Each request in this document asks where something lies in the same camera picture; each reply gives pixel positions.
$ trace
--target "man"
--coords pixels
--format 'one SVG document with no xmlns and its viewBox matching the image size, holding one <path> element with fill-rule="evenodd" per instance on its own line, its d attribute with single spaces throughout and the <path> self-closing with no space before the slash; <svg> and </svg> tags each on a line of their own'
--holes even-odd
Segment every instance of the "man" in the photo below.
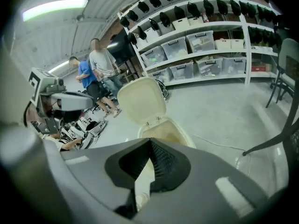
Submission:
<svg viewBox="0 0 299 224">
<path fill-rule="evenodd" d="M 56 144 L 56 147 L 58 148 L 59 151 L 71 150 L 72 148 L 75 147 L 75 145 L 81 144 L 81 142 L 82 142 L 82 138 L 75 139 L 71 142 L 65 142 L 64 140 L 59 140 L 60 133 L 51 134 L 51 135 L 47 136 L 45 139 L 53 141 Z"/>
<path fill-rule="evenodd" d="M 115 64 L 116 59 L 110 52 L 100 45 L 97 38 L 91 40 L 92 52 L 89 54 L 92 70 L 102 79 L 102 82 L 117 98 L 118 91 L 122 88 L 122 83 L 116 76 L 113 66 L 120 73 L 120 69 Z"/>
<path fill-rule="evenodd" d="M 103 102 L 113 109 L 113 118 L 115 118 L 121 112 L 121 110 L 118 109 L 110 99 L 105 97 L 104 91 L 100 89 L 97 78 L 95 77 L 88 62 L 80 62 L 76 57 L 72 56 L 69 59 L 69 64 L 78 67 L 79 75 L 76 76 L 76 80 L 83 84 L 83 87 L 86 88 L 88 95 L 93 97 L 94 102 L 96 102 L 99 107 L 104 110 L 105 116 L 107 116 L 110 111 Z"/>
</svg>

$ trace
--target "white bin lid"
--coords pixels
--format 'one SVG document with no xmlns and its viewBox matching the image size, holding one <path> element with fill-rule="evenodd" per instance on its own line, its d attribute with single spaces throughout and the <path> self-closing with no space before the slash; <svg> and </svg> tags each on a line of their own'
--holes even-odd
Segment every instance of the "white bin lid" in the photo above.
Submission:
<svg viewBox="0 0 299 224">
<path fill-rule="evenodd" d="M 117 95 L 120 108 L 139 126 L 152 124 L 166 113 L 166 105 L 158 83 L 149 77 L 125 85 Z"/>
</svg>

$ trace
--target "ceiling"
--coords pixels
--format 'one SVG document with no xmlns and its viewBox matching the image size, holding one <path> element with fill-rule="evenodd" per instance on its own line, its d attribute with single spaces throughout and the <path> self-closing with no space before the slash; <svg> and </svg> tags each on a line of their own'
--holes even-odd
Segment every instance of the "ceiling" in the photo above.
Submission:
<svg viewBox="0 0 299 224">
<path fill-rule="evenodd" d="M 11 54 L 25 78 L 32 67 L 50 70 L 72 55 L 87 58 L 90 40 L 101 38 L 117 18 L 117 12 L 138 0 L 89 0 L 84 9 L 55 11 L 22 21 L 22 12 L 51 1 L 56 0 L 25 0 L 14 19 Z M 77 21 L 81 14 L 85 18 Z M 61 77 L 70 72 L 66 65 L 54 74 Z"/>
</svg>

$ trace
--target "blue t-shirt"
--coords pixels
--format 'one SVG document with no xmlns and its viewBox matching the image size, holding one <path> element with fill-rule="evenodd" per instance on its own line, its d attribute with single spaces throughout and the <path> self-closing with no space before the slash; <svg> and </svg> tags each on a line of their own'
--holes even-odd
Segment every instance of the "blue t-shirt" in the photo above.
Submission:
<svg viewBox="0 0 299 224">
<path fill-rule="evenodd" d="M 85 75 L 89 75 L 86 78 L 83 78 L 82 84 L 84 88 L 87 88 L 92 81 L 97 81 L 97 78 L 95 77 L 92 68 L 89 66 L 88 62 L 80 62 L 79 64 L 79 75 L 85 74 Z"/>
</svg>

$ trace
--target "concrete floor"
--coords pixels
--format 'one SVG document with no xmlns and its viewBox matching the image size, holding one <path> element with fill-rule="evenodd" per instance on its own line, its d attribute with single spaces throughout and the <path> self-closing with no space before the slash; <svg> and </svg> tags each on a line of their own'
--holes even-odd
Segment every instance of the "concrete floor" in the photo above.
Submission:
<svg viewBox="0 0 299 224">
<path fill-rule="evenodd" d="M 249 175 L 268 196 L 287 185 L 288 171 L 282 144 L 241 157 L 247 150 L 280 133 L 292 99 L 286 95 L 268 109 L 270 80 L 252 81 L 248 87 L 238 80 L 206 82 L 170 87 L 166 115 L 190 135 L 198 149 L 213 153 Z M 102 111 L 90 115 L 98 120 Z M 122 143 L 137 138 L 139 127 L 122 112 L 107 117 L 108 125 L 90 148 Z"/>
</svg>

